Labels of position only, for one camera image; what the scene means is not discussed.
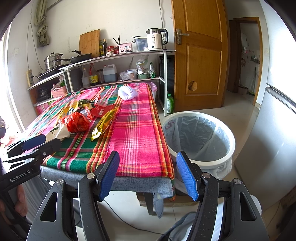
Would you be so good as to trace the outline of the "person's left hand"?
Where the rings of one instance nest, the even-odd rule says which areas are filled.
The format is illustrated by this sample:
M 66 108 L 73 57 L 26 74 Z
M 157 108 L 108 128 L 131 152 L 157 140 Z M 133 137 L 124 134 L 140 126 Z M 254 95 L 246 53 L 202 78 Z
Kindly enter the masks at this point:
M 27 201 L 26 201 L 26 197 L 25 197 L 25 191 L 22 185 L 19 185 L 17 187 L 17 197 L 18 197 L 18 201 L 15 204 L 15 211 L 22 217 L 27 215 L 28 212 L 28 206 L 27 206 Z M 5 205 L 1 200 L 1 215 L 4 218 L 4 220 L 6 221 L 6 223 L 8 225 L 11 225 L 11 222 L 9 221 L 9 219 L 6 217 L 5 214 Z

